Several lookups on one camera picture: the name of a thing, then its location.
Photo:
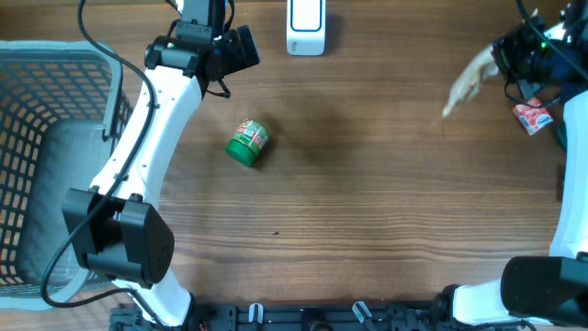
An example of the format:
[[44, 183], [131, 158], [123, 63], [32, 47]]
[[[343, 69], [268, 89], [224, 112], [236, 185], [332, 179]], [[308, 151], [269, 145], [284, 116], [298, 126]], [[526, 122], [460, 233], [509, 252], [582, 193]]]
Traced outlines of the brown snack pouch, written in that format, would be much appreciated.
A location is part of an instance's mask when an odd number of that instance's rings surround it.
[[451, 86], [442, 117], [448, 117], [461, 103], [475, 97], [485, 81], [498, 73], [498, 66], [492, 57], [492, 45], [488, 45], [472, 58]]

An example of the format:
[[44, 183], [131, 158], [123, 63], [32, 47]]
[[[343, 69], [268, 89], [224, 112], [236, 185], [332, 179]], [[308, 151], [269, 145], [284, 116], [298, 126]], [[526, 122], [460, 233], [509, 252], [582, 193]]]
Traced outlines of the red white small box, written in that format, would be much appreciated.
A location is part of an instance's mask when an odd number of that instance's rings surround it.
[[537, 133], [553, 121], [548, 110], [536, 97], [530, 98], [524, 105], [515, 105], [513, 113], [529, 135]]

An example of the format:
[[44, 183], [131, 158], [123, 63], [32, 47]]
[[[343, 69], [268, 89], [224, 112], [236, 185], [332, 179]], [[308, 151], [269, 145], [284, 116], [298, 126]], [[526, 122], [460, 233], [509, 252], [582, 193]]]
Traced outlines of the blue mouthwash bottle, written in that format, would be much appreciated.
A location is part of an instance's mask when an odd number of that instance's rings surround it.
[[556, 129], [556, 135], [561, 149], [566, 152], [568, 148], [566, 125], [561, 124]]

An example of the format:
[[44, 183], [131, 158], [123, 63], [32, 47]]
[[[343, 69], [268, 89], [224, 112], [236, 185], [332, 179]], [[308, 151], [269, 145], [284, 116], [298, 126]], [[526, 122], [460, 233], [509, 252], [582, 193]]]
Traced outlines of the green lid jar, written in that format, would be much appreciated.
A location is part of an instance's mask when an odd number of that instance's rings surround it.
[[257, 120], [244, 120], [226, 146], [226, 153], [244, 166], [253, 166], [269, 141], [267, 129]]

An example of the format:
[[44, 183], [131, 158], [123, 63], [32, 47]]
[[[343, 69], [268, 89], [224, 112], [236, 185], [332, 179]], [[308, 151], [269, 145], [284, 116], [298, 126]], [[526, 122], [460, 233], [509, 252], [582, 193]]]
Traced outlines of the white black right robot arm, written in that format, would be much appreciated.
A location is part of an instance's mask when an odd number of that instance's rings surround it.
[[546, 27], [523, 1], [522, 22], [481, 51], [464, 69], [442, 110], [448, 117], [476, 94], [491, 75], [501, 74], [529, 106], [546, 87], [556, 87], [563, 106], [560, 143], [566, 152], [561, 210], [556, 232], [543, 257], [513, 257], [502, 276], [477, 285], [448, 286], [436, 297], [434, 313], [462, 328], [587, 326], [587, 4], [572, 1], [559, 24]]

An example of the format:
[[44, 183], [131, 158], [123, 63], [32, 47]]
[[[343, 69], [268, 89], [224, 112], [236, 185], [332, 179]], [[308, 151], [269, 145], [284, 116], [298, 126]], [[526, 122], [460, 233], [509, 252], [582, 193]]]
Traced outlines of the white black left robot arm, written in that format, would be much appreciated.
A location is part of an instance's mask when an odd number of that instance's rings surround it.
[[159, 214], [160, 193], [183, 129], [209, 84], [255, 66], [251, 30], [234, 28], [231, 1], [180, 1], [179, 19], [146, 49], [141, 96], [113, 154], [86, 190], [71, 189], [64, 246], [79, 266], [110, 280], [162, 330], [197, 327], [194, 296], [171, 269], [175, 238]]

